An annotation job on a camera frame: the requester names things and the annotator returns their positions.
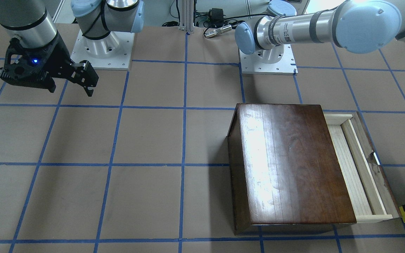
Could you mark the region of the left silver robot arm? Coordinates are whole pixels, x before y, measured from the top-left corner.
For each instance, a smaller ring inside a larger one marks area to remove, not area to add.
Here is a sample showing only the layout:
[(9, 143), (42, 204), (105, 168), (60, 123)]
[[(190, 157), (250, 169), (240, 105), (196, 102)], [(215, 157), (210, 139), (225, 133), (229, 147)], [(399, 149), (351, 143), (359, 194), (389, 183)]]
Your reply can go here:
[(368, 158), (380, 164), (405, 203), (405, 0), (344, 0), (306, 15), (253, 17), (235, 32), (252, 55), (292, 50), (291, 73), (264, 74), (242, 64), (247, 103), (316, 104), (356, 113), (370, 135)]

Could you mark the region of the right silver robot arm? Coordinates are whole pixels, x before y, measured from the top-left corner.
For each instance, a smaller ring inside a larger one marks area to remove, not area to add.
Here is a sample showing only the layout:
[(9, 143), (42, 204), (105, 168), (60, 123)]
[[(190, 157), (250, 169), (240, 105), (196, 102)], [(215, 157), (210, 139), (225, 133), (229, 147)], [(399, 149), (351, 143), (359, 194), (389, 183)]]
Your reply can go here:
[[(143, 29), (142, 0), (73, 0), (71, 8), (92, 57), (108, 56), (120, 47), (116, 32), (139, 33)], [(11, 37), (0, 79), (53, 93), (54, 79), (62, 78), (92, 96), (98, 74), (90, 61), (72, 60), (42, 1), (0, 0), (0, 25)]]

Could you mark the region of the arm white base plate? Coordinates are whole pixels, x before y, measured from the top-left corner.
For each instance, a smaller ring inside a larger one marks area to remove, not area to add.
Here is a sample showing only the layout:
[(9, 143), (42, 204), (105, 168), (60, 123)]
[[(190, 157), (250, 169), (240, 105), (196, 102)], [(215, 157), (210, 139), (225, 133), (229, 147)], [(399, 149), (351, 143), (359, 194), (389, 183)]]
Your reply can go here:
[(280, 45), (271, 50), (257, 50), (249, 55), (241, 51), (238, 53), (243, 74), (298, 74), (291, 45)]
[(111, 32), (101, 40), (90, 40), (80, 30), (71, 59), (87, 60), (95, 70), (126, 70), (130, 68), (135, 33)]

